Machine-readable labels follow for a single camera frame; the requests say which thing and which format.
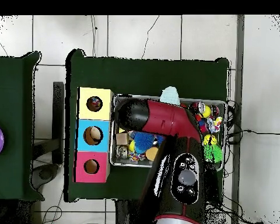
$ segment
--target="round hole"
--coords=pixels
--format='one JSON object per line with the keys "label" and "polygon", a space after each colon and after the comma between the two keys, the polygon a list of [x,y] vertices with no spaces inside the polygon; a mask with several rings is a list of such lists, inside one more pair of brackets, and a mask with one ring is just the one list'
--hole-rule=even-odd
{"label": "round hole", "polygon": [[101,107],[103,106],[103,102],[99,97],[92,96],[92,97],[88,98],[86,106],[89,111],[96,112],[101,109]]}
{"label": "round hole", "polygon": [[84,141],[88,145],[98,145],[103,139],[103,132],[97,126],[87,127],[84,131]]}
{"label": "round hole", "polygon": [[100,165],[96,160],[88,160],[84,163],[84,170],[86,173],[94,174],[99,171]]}

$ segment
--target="yellow ball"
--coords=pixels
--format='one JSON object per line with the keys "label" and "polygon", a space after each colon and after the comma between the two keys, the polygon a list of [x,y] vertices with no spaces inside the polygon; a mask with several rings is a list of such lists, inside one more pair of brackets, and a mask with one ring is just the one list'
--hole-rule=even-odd
{"label": "yellow ball", "polygon": [[211,115],[211,113],[212,113],[211,108],[210,108],[209,106],[206,106],[206,105],[205,105],[205,110],[204,110],[202,116],[203,116],[204,118],[208,118],[208,117]]}
{"label": "yellow ball", "polygon": [[207,145],[207,144],[217,144],[217,139],[214,135],[206,135],[204,137],[204,140],[203,140],[203,144],[204,145]]}
{"label": "yellow ball", "polygon": [[134,140],[129,144],[128,149],[129,149],[131,152],[135,152],[135,141],[134,141]]}

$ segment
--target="light blue cloth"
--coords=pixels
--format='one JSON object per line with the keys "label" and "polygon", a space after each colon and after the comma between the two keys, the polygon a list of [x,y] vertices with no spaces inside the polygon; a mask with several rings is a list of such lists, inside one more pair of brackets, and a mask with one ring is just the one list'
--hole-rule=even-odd
{"label": "light blue cloth", "polygon": [[180,106],[180,98],[175,87],[167,87],[162,90],[160,102],[169,103]]}

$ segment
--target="cubby box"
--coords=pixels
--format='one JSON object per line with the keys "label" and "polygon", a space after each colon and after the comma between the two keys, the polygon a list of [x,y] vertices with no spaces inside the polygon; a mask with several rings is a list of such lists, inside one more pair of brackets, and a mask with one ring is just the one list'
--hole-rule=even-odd
{"label": "cubby box", "polygon": [[[88,160],[95,160],[99,165],[96,173],[87,173],[85,163]],[[78,151],[75,162],[76,183],[105,183],[110,172],[109,157],[107,152],[83,152]]]}
{"label": "cubby box", "polygon": [[[103,133],[103,139],[97,145],[89,145],[84,140],[84,132],[88,127],[98,127]],[[108,152],[110,140],[110,121],[79,120],[78,151]]]}
{"label": "cubby box", "polygon": [[[110,121],[111,101],[113,97],[113,92],[110,89],[80,87],[79,91],[79,119]],[[91,111],[88,109],[87,102],[91,97],[98,97],[101,100],[101,108],[98,111]]]}

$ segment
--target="blue toy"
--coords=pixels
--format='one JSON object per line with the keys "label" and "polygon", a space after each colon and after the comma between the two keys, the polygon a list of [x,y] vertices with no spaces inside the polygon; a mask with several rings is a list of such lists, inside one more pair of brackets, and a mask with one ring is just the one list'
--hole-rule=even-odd
{"label": "blue toy", "polygon": [[141,153],[138,151],[145,152],[153,146],[155,137],[153,134],[150,134],[150,133],[136,132],[134,140],[135,140],[135,151],[137,153]]}

